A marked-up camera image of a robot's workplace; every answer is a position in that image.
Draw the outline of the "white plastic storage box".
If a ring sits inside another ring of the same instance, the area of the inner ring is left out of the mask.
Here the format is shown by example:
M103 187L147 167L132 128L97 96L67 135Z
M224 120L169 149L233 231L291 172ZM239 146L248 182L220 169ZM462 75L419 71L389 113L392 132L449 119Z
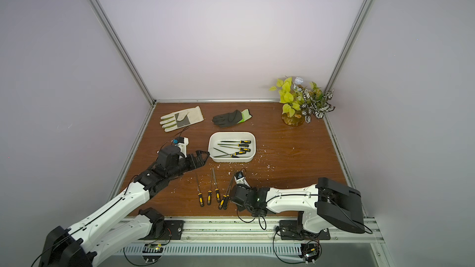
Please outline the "white plastic storage box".
M249 144L251 152L247 152L245 155L241 155L238 158L215 158L215 156L220 155L221 153L214 150L214 148L228 153L239 152L239 150L219 147L218 143L221 143L221 140L251 140L252 143ZM252 159L256 155L256 148L256 138L250 132L216 132L211 135L209 140L209 152L211 159L213 159L214 162L217 163L248 163L252 161Z

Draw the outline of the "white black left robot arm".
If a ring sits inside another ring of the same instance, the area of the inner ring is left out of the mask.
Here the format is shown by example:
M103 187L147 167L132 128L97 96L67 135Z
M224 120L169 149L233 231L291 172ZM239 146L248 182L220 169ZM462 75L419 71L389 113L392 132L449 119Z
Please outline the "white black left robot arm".
M203 167L209 156L209 152L201 150L187 154L184 143L162 148L157 159L134 176L115 198L72 226L54 228L33 266L97 267L132 242L145 237L161 239L166 232L165 218L153 208L141 210L127 224L120 225L120 221L172 180Z

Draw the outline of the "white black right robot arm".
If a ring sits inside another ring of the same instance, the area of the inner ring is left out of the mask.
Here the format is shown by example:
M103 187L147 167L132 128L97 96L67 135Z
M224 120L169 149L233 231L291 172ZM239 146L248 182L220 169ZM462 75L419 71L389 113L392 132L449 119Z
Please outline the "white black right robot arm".
M258 189L241 178L231 189L230 201L253 217L300 212L302 229L315 234L332 226L355 234L366 232L360 191L329 178L297 189Z

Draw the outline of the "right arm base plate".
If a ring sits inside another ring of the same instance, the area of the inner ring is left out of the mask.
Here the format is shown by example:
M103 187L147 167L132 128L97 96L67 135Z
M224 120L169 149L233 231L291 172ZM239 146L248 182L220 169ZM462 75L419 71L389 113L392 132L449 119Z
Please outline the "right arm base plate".
M304 230L297 220L280 220L275 230L282 240L288 241L329 241L331 239L328 229L321 230L318 233L309 232Z

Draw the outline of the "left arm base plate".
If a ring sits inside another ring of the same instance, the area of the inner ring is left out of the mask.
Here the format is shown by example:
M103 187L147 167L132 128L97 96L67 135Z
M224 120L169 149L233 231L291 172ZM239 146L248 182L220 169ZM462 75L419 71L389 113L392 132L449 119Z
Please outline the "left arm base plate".
M184 230L184 220L164 220L155 223L149 234L142 240L179 241Z

